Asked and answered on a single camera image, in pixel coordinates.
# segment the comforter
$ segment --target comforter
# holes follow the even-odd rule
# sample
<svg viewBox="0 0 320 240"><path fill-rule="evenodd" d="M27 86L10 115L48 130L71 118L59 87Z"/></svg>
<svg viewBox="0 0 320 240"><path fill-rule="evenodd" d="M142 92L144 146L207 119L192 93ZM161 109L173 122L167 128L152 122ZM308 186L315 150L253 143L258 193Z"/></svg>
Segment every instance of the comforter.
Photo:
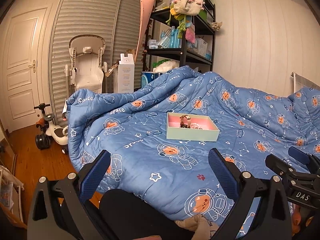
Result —
<svg viewBox="0 0 320 240"><path fill-rule="evenodd" d="M269 154L307 172L289 157L288 149L320 153L319 100L317 90L304 88L282 98L235 87L217 73L201 74L184 66L132 94L75 92L67 100L69 155L79 171L101 150L111 153L97 189L101 193L120 188L171 220L201 213L220 225L234 202L208 164L209 150L216 147L227 161L256 178L274 175L265 166ZM220 129L217 142L166 139L167 112L210 116Z"/></svg>

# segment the door handle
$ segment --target door handle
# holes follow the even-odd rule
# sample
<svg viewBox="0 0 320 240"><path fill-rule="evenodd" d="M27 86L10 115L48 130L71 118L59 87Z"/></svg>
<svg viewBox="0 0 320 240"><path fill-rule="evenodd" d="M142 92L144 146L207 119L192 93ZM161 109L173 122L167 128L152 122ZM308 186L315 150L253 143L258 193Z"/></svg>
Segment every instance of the door handle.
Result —
<svg viewBox="0 0 320 240"><path fill-rule="evenodd" d="M33 73L36 72L36 61L33 60L32 64L28 65L28 67L33 69Z"/></svg>

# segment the paw print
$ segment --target paw print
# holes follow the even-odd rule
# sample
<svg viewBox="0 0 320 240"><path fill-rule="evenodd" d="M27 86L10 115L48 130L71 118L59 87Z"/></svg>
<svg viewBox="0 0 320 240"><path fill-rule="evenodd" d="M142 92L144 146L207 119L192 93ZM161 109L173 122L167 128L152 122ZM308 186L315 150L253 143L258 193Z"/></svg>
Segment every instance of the paw print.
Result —
<svg viewBox="0 0 320 240"><path fill-rule="evenodd" d="M197 178L204 180L204 179L205 179L205 176L204 176L203 174L199 174L199 175L197 176Z"/></svg>

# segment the door panel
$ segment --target door panel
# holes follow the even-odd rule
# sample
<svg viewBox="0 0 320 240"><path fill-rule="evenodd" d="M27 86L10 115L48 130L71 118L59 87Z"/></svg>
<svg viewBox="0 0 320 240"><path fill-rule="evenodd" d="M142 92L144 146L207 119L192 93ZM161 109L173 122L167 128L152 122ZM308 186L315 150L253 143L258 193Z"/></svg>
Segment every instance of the door panel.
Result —
<svg viewBox="0 0 320 240"><path fill-rule="evenodd" d="M35 124L39 105L37 54L46 8L13 16L4 46L4 92L9 132Z"/></svg>

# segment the white plastic basket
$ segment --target white plastic basket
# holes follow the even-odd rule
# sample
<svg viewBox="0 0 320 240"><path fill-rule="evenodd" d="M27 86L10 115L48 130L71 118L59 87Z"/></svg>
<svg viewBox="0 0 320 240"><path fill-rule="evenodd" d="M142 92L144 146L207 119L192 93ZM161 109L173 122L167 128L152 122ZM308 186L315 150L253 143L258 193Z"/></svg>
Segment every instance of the white plastic basket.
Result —
<svg viewBox="0 0 320 240"><path fill-rule="evenodd" d="M207 47L208 43L206 43L201 38L196 38L196 48L194 50L196 53L198 53L202 57L205 57L205 54L207 53Z"/></svg>

